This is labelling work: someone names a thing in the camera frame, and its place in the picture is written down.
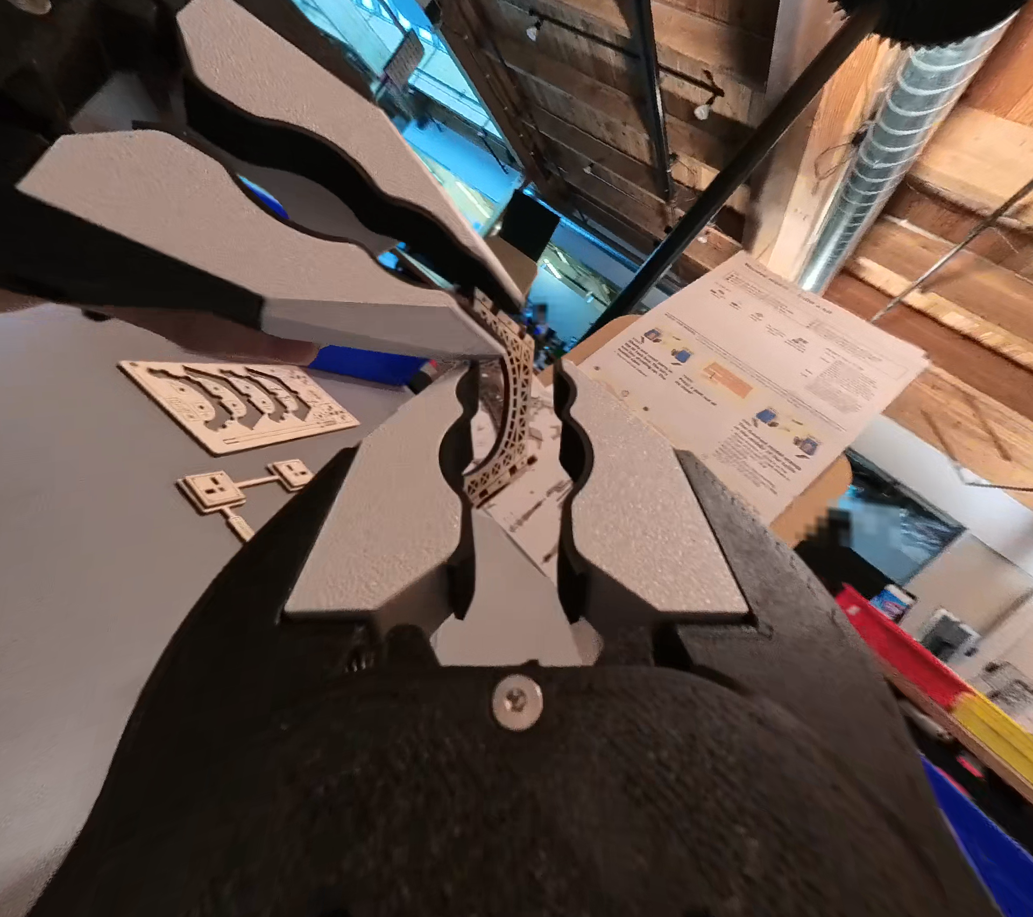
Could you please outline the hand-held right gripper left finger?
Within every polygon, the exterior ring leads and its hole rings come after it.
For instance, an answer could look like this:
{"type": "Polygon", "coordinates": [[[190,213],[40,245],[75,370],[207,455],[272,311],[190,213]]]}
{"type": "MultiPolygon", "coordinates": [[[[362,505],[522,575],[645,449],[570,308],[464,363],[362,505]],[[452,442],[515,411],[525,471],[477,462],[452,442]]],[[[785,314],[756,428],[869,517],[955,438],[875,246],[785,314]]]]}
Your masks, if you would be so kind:
{"type": "Polygon", "coordinates": [[[433,381],[359,444],[285,613],[342,618],[379,635],[427,635],[464,619],[475,592],[465,474],[479,401],[477,363],[433,381]]]}

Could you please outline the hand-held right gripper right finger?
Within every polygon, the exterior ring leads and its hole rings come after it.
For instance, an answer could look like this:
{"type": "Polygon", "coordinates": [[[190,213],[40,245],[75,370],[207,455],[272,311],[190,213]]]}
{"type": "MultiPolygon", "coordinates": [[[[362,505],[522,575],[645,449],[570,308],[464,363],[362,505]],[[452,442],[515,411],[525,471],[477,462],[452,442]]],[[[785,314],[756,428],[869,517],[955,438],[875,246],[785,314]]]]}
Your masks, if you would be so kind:
{"type": "Polygon", "coordinates": [[[747,598],[674,445],[577,365],[558,365],[553,400],[571,483],[557,549],[567,620],[602,639],[744,625],[747,598]]]}

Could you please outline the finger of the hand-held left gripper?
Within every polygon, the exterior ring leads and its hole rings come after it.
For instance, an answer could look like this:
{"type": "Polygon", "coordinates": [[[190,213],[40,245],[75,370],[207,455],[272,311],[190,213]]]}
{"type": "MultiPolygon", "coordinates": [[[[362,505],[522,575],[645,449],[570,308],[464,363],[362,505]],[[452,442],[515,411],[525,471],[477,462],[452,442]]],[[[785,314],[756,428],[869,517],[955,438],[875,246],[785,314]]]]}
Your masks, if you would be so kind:
{"type": "Polygon", "coordinates": [[[277,217],[209,151],[152,129],[53,141],[15,129],[15,293],[422,358],[504,353],[453,292],[277,217]]]}
{"type": "Polygon", "coordinates": [[[187,123],[255,166],[294,173],[509,314],[523,295],[387,116],[233,0],[175,15],[187,123]]]}

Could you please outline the wooden lattice tower model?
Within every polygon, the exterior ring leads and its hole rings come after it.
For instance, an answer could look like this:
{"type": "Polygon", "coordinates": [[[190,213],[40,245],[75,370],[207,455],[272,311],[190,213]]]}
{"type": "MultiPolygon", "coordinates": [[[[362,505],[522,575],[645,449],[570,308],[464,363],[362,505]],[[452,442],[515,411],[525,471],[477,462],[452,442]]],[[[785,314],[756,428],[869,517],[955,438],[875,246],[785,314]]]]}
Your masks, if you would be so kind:
{"type": "Polygon", "coordinates": [[[501,407],[496,440],[484,458],[474,458],[465,475],[467,496],[473,507],[480,509],[528,468],[535,350],[534,339],[528,329],[481,290],[473,291],[468,308],[472,319],[503,348],[497,390],[501,407]]]}

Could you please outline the grey desk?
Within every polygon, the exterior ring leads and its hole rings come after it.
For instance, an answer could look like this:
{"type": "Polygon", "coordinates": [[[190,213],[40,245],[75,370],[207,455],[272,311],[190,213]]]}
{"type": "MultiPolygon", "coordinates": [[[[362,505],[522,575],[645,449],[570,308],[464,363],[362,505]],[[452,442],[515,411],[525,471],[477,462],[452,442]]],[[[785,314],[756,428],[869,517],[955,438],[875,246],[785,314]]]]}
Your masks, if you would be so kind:
{"type": "MultiPolygon", "coordinates": [[[[582,737],[502,727],[507,671],[285,613],[358,448],[250,543],[175,500],[194,458],[117,369],[140,333],[2,319],[2,915],[582,912],[582,737]]],[[[475,584],[545,590],[472,514],[475,584]]]]}

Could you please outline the folded assembly leaflet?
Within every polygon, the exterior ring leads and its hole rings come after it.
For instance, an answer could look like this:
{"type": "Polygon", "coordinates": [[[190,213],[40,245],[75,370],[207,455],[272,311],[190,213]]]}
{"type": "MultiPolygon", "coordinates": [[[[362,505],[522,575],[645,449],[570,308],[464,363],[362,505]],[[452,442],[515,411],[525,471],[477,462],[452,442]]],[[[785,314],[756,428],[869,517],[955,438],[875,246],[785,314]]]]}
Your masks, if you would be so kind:
{"type": "Polygon", "coordinates": [[[553,387],[533,377],[528,409],[527,464],[480,508],[536,568],[556,584],[561,513],[572,481],[560,461],[562,424],[553,387]]]}

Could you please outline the blue plastic bin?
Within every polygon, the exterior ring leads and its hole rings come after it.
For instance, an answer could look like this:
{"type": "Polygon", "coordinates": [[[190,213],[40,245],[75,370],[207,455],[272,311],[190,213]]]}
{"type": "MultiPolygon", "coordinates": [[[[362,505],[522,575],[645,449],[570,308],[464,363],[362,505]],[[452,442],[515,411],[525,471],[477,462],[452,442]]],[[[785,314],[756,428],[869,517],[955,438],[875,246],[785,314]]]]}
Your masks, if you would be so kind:
{"type": "MultiPolygon", "coordinates": [[[[233,161],[234,172],[260,203],[296,226],[320,236],[358,244],[377,262],[392,252],[397,240],[365,227],[353,211],[298,173],[233,161]]],[[[386,386],[407,386],[430,361],[426,356],[390,354],[328,345],[309,368],[386,386]]]]}
{"type": "Polygon", "coordinates": [[[940,813],[1000,912],[1031,916],[1031,854],[989,819],[948,774],[925,757],[922,763],[940,813]]]}

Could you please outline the wooden sheet with curved cutouts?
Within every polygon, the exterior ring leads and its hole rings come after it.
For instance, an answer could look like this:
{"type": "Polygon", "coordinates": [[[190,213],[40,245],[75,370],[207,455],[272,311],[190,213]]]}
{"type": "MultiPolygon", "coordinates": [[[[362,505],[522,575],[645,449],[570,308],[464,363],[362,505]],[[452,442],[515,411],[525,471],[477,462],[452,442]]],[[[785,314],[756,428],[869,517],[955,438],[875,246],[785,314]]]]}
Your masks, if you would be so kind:
{"type": "Polygon", "coordinates": [[[119,369],[213,456],[359,426],[355,415],[295,366],[123,360],[119,369]]]}

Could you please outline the printed instruction poster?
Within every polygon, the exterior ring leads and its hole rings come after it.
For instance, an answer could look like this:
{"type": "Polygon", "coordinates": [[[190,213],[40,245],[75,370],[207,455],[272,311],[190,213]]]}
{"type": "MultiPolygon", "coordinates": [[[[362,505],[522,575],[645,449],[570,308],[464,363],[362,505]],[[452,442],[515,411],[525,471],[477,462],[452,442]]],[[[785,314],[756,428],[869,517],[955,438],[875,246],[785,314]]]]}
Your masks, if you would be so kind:
{"type": "Polygon", "coordinates": [[[580,363],[766,525],[928,366],[743,253],[580,363]]]}

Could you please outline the black monitor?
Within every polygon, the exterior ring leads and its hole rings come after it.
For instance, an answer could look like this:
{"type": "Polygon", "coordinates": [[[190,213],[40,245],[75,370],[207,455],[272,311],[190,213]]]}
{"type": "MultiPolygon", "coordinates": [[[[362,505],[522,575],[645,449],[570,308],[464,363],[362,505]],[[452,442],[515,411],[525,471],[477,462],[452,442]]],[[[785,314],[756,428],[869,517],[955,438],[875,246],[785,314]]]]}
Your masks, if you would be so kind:
{"type": "Polygon", "coordinates": [[[537,264],[560,221],[561,215],[547,204],[515,191],[503,210],[497,238],[537,264]]]}

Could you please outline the red plastic bin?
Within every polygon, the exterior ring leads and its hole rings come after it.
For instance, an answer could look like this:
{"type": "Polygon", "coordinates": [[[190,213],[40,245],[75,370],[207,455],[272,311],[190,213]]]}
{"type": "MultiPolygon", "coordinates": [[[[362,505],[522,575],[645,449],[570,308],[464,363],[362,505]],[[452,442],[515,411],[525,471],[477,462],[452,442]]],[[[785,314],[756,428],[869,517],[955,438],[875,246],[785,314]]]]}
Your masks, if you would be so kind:
{"type": "Polygon", "coordinates": [[[873,606],[854,587],[845,584],[836,595],[836,602],[870,650],[940,708],[950,712],[963,697],[975,694],[967,681],[873,606]]]}

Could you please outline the black metal pole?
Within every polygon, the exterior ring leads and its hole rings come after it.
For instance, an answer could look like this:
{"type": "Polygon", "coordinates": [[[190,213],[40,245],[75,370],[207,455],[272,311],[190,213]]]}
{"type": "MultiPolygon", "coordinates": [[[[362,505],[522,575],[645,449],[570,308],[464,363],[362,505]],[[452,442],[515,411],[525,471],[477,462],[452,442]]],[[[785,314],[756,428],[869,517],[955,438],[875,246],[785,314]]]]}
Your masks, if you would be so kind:
{"type": "Polygon", "coordinates": [[[759,127],[735,152],[730,163],[705,188],[694,204],[661,241],[651,256],[615,301],[592,324],[597,333],[618,316],[631,314],[656,286],[688,245],[699,238],[717,213],[730,200],[735,190],[766,160],[776,145],[806,110],[824,86],[841,68],[860,42],[875,31],[885,0],[870,0],[850,13],[843,25],[807,65],[759,127]]]}

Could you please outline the yellow plastic bin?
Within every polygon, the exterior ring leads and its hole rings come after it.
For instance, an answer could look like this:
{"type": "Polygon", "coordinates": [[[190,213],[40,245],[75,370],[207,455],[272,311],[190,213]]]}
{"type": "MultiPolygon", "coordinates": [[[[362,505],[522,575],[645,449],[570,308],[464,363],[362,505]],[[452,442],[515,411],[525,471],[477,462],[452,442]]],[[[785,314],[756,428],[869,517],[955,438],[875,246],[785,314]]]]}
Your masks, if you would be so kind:
{"type": "Polygon", "coordinates": [[[959,695],[950,716],[969,735],[1006,763],[1025,781],[1032,782],[1032,734],[985,695],[959,695]]]}

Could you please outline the thin wooden frame with tabs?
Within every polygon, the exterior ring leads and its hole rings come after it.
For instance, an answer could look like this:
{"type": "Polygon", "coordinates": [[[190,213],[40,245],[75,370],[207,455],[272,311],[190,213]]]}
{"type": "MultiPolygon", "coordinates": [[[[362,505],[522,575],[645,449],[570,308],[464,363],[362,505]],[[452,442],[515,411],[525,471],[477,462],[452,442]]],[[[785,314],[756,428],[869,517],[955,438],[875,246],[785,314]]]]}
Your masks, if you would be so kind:
{"type": "Polygon", "coordinates": [[[219,515],[239,542],[248,543],[255,534],[239,514],[247,503],[247,492],[278,485],[287,493],[298,493],[315,477],[300,458],[281,460],[267,465],[265,472],[246,480],[234,480],[226,471],[209,471],[181,477],[174,485],[200,516],[219,515]]]}

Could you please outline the silver ventilation duct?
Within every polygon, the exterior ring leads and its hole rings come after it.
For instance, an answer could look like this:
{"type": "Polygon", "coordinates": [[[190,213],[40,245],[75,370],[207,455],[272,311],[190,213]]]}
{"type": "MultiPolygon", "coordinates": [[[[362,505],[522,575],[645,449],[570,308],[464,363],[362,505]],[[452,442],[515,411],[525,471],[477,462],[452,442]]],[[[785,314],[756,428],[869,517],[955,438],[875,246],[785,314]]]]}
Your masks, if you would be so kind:
{"type": "Polygon", "coordinates": [[[949,45],[908,50],[824,214],[796,279],[802,289],[829,286],[1015,18],[949,45]]]}

